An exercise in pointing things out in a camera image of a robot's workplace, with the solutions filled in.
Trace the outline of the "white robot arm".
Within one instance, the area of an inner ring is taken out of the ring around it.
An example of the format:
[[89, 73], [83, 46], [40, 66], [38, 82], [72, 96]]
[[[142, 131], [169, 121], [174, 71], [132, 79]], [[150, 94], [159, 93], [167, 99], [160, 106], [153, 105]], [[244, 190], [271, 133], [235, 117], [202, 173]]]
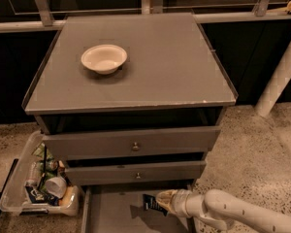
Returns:
[[238, 221], [259, 233], [291, 233], [291, 216], [247, 203], [219, 189], [205, 194], [170, 189], [158, 193], [156, 201], [175, 216], [195, 217], [219, 230], [229, 230]]

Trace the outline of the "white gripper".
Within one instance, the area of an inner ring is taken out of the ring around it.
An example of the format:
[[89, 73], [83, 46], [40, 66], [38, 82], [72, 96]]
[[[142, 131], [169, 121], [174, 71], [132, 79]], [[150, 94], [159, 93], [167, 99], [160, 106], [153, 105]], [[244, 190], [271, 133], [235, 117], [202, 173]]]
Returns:
[[186, 209], [186, 201], [190, 194], [191, 191], [185, 189], [169, 189], [159, 192], [156, 195], [156, 201], [169, 214], [190, 218], [190, 215]]

